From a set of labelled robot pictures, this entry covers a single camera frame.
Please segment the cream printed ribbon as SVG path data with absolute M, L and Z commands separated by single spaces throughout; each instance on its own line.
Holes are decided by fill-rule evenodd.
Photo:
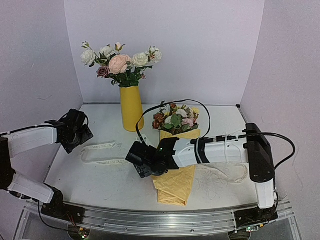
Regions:
M 125 160 L 127 153 L 128 148 L 121 143 L 108 142 L 84 147 L 80 152 L 80 159 L 85 164 L 125 165 L 129 163 Z M 248 167 L 238 162 L 198 164 L 196 170 L 204 171 L 210 177 L 232 184 L 243 182 L 249 174 Z

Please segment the yellow paper bouquet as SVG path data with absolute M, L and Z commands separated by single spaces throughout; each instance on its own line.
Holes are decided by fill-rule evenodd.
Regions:
M 171 103 L 154 116 L 152 127 L 160 132 L 160 140 L 178 137 L 196 139 L 201 135 L 199 109 Z M 157 190 L 157 202 L 167 205 L 186 206 L 192 191 L 196 167 L 194 165 L 169 170 L 162 176 L 153 176 Z

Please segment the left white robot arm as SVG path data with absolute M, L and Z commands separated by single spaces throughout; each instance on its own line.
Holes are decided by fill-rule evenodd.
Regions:
M 16 198 L 36 202 L 41 216 L 80 224 L 84 218 L 84 208 L 65 203 L 61 190 L 14 169 L 12 160 L 51 145 L 60 145 L 65 153 L 71 154 L 93 137 L 88 116 L 77 109 L 70 109 L 59 120 L 48 120 L 42 124 L 1 133 L 1 190 Z

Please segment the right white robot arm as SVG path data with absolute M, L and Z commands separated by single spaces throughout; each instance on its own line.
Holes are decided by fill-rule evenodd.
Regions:
M 169 170 L 216 163 L 248 164 L 254 183 L 257 207 L 235 212 L 236 226 L 249 227 L 278 218 L 275 193 L 275 166 L 271 145 L 254 123 L 246 124 L 244 136 L 220 135 L 185 139 L 162 139 L 157 147 L 139 136 L 125 160 L 133 164 L 141 178 L 162 176 Z

